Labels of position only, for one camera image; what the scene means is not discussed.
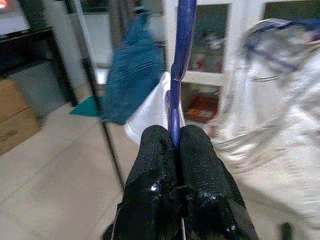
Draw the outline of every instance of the cardboard box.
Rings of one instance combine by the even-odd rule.
[[[0,81],[0,123],[28,108],[23,96],[9,80]]]
[[[0,123],[0,155],[40,130],[40,124],[29,108]]]

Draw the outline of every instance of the black table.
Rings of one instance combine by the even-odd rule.
[[[33,53],[31,49],[26,46],[28,46],[28,44],[39,41],[47,42],[53,57],[53,62],[62,76],[62,79],[60,77],[58,78],[58,80],[60,81],[58,82],[58,84],[61,87],[61,91],[64,94],[66,100],[68,102],[71,102],[72,106],[75,107],[76,105],[78,105],[78,100],[72,88],[71,81],[68,77],[65,64],[59,51],[59,47],[57,45],[52,27],[34,32],[18,32],[10,34],[6,38],[0,39],[0,48],[14,47],[19,50],[19,54],[22,55],[27,62],[32,62],[35,60],[33,58]],[[8,69],[1,71],[0,76],[5,75],[6,71],[8,71]]]

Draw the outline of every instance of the glass cabinet door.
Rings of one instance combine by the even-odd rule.
[[[249,0],[246,28],[263,19],[320,19],[319,0]]]
[[[107,81],[112,63],[108,0],[80,0],[98,85]]]
[[[230,69],[232,52],[243,33],[242,18],[246,0],[198,0],[191,56],[183,81],[222,86]],[[166,0],[168,64],[174,60],[178,0]]]

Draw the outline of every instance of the beige floor tile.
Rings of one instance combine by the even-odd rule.
[[[72,141],[38,132],[0,156],[0,201],[25,184]]]
[[[42,120],[42,131],[56,137],[76,140],[97,124],[94,117],[69,114],[73,108],[66,104]]]
[[[294,224],[297,218],[280,209],[268,206],[263,203],[244,199],[246,208],[254,225],[255,231],[260,240],[280,240],[282,239],[280,225],[284,223]],[[302,240],[308,238],[297,238],[292,240]]]
[[[123,174],[127,178],[138,155],[139,146],[127,137],[122,126],[116,124],[109,124],[108,126]],[[95,149],[107,152],[105,139],[99,124],[90,129],[79,141]]]
[[[42,240],[81,240],[120,192],[109,156],[77,142],[3,208]]]
[[[76,98],[80,103],[92,95],[91,88],[88,82],[77,87],[76,89],[74,89],[74,91]]]
[[[101,236],[106,231],[107,227],[114,221],[117,213],[117,205],[122,200],[122,193],[112,202],[112,205],[103,213],[103,217],[90,233],[87,240],[101,240]]]
[[[39,240],[26,232],[15,222],[12,222],[3,211],[0,210],[0,239],[1,240]]]

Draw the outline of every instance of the white wall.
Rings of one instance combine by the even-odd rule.
[[[163,3],[161,0],[142,0],[142,4],[152,13],[160,13],[163,10]]]
[[[81,54],[71,20],[64,1],[44,0],[45,15],[53,27],[62,54],[66,71],[72,86],[77,88],[86,83],[87,78],[81,63]]]
[[[163,16],[152,15],[149,17],[149,30],[152,33],[153,40],[158,42],[166,41],[165,20]]]
[[[98,65],[111,65],[112,43],[110,35],[109,15],[85,14],[88,38],[93,51],[93,59]]]

